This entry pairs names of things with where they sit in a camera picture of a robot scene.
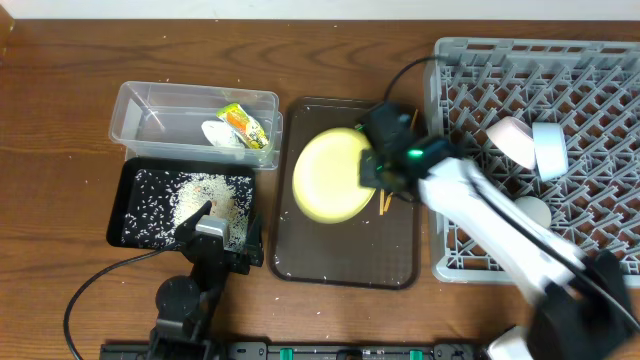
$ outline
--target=green tape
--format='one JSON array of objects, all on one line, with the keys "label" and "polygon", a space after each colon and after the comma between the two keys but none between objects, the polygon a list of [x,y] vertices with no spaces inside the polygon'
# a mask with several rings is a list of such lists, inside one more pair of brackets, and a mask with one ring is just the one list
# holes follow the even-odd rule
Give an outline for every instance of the green tape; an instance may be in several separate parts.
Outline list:
[{"label": "green tape", "polygon": [[280,349],[280,360],[293,360],[293,349]]},{"label": "green tape", "polygon": [[424,354],[420,350],[411,350],[409,351],[409,360],[422,360],[424,358]]}]

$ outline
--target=yellow plate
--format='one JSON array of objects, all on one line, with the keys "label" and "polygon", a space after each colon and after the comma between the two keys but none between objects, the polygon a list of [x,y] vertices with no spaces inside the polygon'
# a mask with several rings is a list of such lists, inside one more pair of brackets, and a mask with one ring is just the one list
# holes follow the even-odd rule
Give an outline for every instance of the yellow plate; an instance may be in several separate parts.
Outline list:
[{"label": "yellow plate", "polygon": [[335,224],[359,213],[375,189],[359,184],[360,153],[371,145],[353,129],[327,130],[302,150],[293,170],[293,197],[314,221]]}]

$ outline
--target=plastic crate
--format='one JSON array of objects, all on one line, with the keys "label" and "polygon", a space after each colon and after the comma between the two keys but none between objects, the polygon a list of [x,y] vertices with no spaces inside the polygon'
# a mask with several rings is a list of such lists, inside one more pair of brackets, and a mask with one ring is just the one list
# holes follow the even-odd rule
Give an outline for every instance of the plastic crate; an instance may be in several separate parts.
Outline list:
[{"label": "plastic crate", "polygon": [[[428,64],[431,134],[463,145],[512,199],[536,196],[551,230],[587,253],[609,249],[640,287],[640,44],[443,38]],[[563,127],[569,172],[547,182],[509,160],[485,129],[504,116]],[[430,211],[434,275],[447,282],[510,283],[456,224]]]}]

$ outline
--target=brown tray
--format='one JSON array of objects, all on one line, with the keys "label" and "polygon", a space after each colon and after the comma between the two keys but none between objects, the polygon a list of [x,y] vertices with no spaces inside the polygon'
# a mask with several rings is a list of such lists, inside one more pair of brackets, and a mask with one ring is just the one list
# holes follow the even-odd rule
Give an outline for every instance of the brown tray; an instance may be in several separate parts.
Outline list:
[{"label": "brown tray", "polygon": [[291,187],[300,152],[319,133],[350,127],[375,105],[370,101],[302,98],[288,111],[271,222],[268,264],[287,281],[398,290],[420,272],[420,208],[394,198],[379,215],[380,193],[353,218],[320,224],[298,208]]}]

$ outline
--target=white wall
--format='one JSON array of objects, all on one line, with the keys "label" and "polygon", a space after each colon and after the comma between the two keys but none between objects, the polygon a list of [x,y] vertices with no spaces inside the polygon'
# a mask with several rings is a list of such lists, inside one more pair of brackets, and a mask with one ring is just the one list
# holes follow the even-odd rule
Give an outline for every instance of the white wall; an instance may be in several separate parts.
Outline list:
[{"label": "white wall", "polygon": [[0,4],[16,19],[640,20],[640,0],[0,0]]}]

